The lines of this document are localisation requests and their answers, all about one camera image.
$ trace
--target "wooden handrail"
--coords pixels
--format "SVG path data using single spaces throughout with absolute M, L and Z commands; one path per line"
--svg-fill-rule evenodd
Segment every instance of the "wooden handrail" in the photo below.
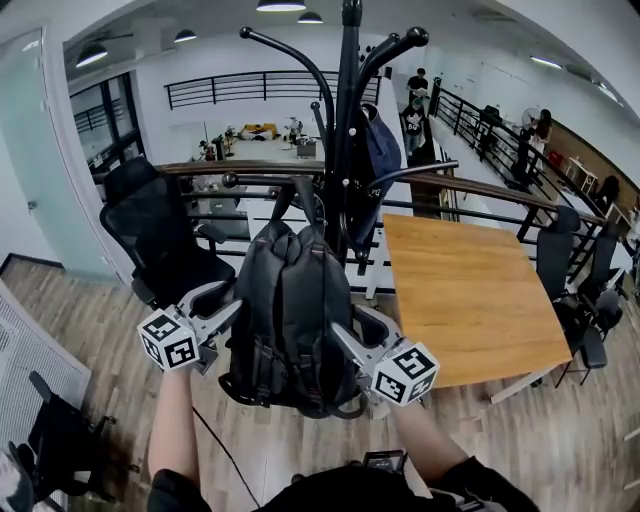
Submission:
M 224 160 L 224 161 L 197 161 L 178 164 L 158 165 L 159 172 L 173 174 L 177 176 L 199 176 L 206 174 L 224 174 L 235 172 L 237 174 L 322 174 L 324 162 L 316 160 L 292 162 L 265 160 Z M 541 199 L 531 194 L 518 192 L 504 187 L 497 187 L 479 181 L 455 178 L 435 173 L 424 173 L 414 175 L 410 178 L 398 180 L 403 183 L 419 183 L 434 185 L 442 188 L 455 190 L 457 192 L 469 192 L 479 196 L 502 199 L 511 203 L 518 203 L 525 206 L 542 208 L 548 211 L 557 211 L 558 205 L 552 201 Z M 593 222 L 599 226 L 604 225 L 606 219 L 578 212 L 580 218 L 586 222 Z
M 224 174 L 229 171 L 238 174 L 323 174 L 324 162 L 317 160 L 300 162 L 290 160 L 198 160 L 197 162 L 157 165 L 156 169 L 159 172 L 184 176 Z
M 523 204 L 526 206 L 542 208 L 549 211 L 557 211 L 558 205 L 554 202 L 531 194 L 525 194 L 524 192 L 518 192 L 517 190 L 511 190 L 508 188 L 497 187 L 495 185 L 489 185 L 487 183 L 481 183 L 479 181 L 467 180 L 464 178 L 453 178 L 451 176 L 443 176 L 441 174 L 425 173 L 404 180 L 400 180 L 404 183 L 419 183 L 423 185 L 434 185 L 449 190 L 455 190 L 457 192 L 469 192 L 470 194 L 477 194 L 479 196 L 492 197 L 494 199 L 502 199 L 511 203 Z M 606 219 L 589 215 L 576 210 L 580 218 L 586 222 L 593 222 L 598 226 L 604 225 Z

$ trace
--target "white radiator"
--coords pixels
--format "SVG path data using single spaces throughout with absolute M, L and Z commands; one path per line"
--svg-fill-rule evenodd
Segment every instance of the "white radiator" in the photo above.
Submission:
M 91 372 L 27 314 L 0 280 L 0 449 L 8 450 L 9 441 L 27 442 L 42 404 L 29 381 L 32 370 L 80 408 Z M 64 504 L 60 493 L 53 498 Z

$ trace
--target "desk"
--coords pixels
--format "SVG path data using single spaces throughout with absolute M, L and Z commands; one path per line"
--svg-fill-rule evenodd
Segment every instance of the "desk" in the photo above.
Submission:
M 440 361 L 436 387 L 537 372 L 523 379 L 526 385 L 571 360 L 551 303 L 513 233 L 388 214 L 384 227 L 402 328 Z
M 616 248 L 613 251 L 613 256 L 611 257 L 610 268 L 615 268 L 617 270 L 614 276 L 609 279 L 609 281 L 607 281 L 607 290 L 610 290 L 616 285 L 618 279 L 620 279 L 622 274 L 624 274 L 625 272 L 631 272 L 631 269 L 633 268 L 633 258 L 629 256 L 629 253 L 624 248 L 624 245 L 622 245 L 620 242 L 616 243 Z
M 584 180 L 582 181 L 582 183 L 579 183 L 575 180 L 578 170 L 584 173 Z M 588 171 L 587 168 L 582 164 L 582 162 L 576 160 L 575 158 L 569 158 L 569 166 L 567 167 L 567 178 L 572 179 L 571 174 L 573 174 L 573 182 L 578 185 L 580 187 L 580 190 L 582 190 L 585 194 L 589 194 L 593 185 L 598 183 L 598 177 L 592 172 Z

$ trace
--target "black shirt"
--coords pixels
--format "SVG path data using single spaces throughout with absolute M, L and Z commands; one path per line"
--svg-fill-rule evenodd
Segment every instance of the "black shirt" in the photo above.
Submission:
M 420 78 L 419 76 L 412 76 L 409 78 L 409 89 L 417 91 L 418 89 L 429 89 L 429 82 L 426 78 Z M 417 98 L 413 91 L 409 91 L 409 104 Z
M 525 494 L 474 457 L 451 469 L 437 487 L 439 491 L 431 489 L 433 499 L 421 498 L 411 492 L 402 475 L 347 466 L 303 478 L 260 510 L 453 512 L 466 504 L 469 508 L 465 510 L 480 512 L 485 510 L 484 502 L 496 502 L 507 512 L 540 512 Z M 169 470 L 159 471 L 153 479 L 147 510 L 211 512 L 198 489 Z
M 409 135 L 420 135 L 422 133 L 422 122 L 424 121 L 424 108 L 418 110 L 409 105 L 402 111 L 402 119 Z

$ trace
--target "black office chair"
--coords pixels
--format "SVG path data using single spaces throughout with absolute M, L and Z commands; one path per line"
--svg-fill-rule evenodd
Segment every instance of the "black office chair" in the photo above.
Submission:
M 607 222 L 594 241 L 593 259 L 589 276 L 578 287 L 579 300 L 587 299 L 594 303 L 609 280 L 609 268 L 613 252 L 618 243 L 618 228 L 613 222 Z
M 557 219 L 538 232 L 536 272 L 551 302 L 564 294 L 573 252 L 573 232 L 579 228 L 578 213 L 568 206 L 558 206 Z
M 103 455 L 102 431 L 106 423 L 115 424 L 115 419 L 105 416 L 94 426 L 78 409 L 53 393 L 38 373 L 31 372 L 29 380 L 43 403 L 28 444 L 16 447 L 9 443 L 12 457 L 31 483 L 22 489 L 25 496 L 31 497 L 23 496 L 20 501 L 39 503 L 57 490 L 70 496 L 93 492 L 105 501 L 115 501 L 101 482 L 104 467 L 110 462 Z M 127 469 L 140 471 L 137 466 Z
M 556 388 L 567 373 L 584 372 L 585 376 L 580 381 L 582 386 L 591 370 L 604 368 L 607 365 L 604 341 L 609 331 L 622 319 L 622 309 L 619 304 L 620 296 L 615 290 L 604 291 L 595 304 L 588 300 L 576 304 L 575 330 L 569 332 L 565 330 L 565 336 L 569 343 L 571 356 L 575 356 L 576 352 L 580 351 L 584 369 L 570 370 L 569 367 L 573 362 L 571 360 L 565 366 Z
M 231 284 L 235 271 L 215 251 L 215 242 L 226 235 L 202 224 L 195 231 L 209 240 L 209 250 L 196 243 L 175 178 L 138 157 L 107 174 L 104 188 L 107 204 L 100 222 L 136 266 L 132 288 L 145 304 L 166 308 L 204 284 Z M 212 314 L 227 289 L 198 297 L 193 314 Z

